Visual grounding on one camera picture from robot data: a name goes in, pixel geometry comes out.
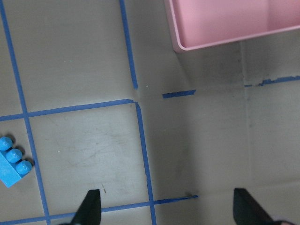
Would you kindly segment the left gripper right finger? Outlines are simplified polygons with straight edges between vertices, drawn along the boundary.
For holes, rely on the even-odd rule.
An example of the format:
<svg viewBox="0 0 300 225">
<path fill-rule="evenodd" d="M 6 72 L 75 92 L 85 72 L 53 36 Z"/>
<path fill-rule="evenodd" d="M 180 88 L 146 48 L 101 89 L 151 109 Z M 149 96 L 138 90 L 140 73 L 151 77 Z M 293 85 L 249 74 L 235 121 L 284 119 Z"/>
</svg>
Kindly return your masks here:
<svg viewBox="0 0 300 225">
<path fill-rule="evenodd" d="M 245 188 L 233 192 L 233 219 L 237 225 L 275 225 L 270 215 Z"/>
</svg>

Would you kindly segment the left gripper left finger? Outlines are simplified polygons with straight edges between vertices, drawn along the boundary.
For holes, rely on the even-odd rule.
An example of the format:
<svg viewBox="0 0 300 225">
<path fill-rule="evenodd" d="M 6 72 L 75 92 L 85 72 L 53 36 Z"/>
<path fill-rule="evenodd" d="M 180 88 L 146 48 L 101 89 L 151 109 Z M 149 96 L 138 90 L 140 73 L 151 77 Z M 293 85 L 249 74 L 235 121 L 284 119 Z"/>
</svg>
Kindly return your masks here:
<svg viewBox="0 0 300 225">
<path fill-rule="evenodd" d="M 89 190 L 79 209 L 71 220 L 71 225 L 99 225 L 101 222 L 100 190 Z"/>
</svg>

